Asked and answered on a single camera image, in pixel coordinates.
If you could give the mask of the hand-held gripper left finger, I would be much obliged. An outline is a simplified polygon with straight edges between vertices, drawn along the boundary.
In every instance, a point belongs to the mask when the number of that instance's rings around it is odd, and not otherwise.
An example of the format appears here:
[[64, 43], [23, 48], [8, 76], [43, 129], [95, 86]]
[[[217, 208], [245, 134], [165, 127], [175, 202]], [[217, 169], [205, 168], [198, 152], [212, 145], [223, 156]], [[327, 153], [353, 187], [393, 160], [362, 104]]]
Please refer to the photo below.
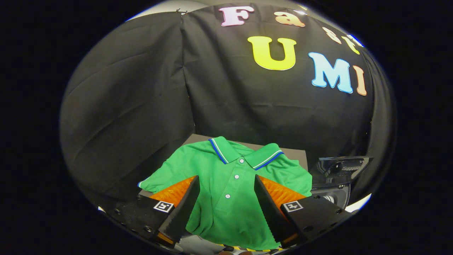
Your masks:
[[200, 194], [199, 176], [184, 179], [154, 195], [137, 195], [106, 213], [116, 223], [147, 242], [174, 248], [186, 231]]

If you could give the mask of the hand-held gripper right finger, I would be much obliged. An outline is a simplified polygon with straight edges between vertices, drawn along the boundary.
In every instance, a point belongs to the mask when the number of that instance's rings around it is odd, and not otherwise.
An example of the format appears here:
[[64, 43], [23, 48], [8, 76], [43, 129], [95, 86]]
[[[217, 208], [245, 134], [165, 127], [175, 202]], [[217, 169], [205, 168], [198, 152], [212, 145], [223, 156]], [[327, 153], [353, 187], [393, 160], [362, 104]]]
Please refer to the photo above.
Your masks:
[[312, 242], [351, 217], [322, 196], [303, 196], [263, 176], [255, 176], [254, 192], [274, 240], [284, 249]]

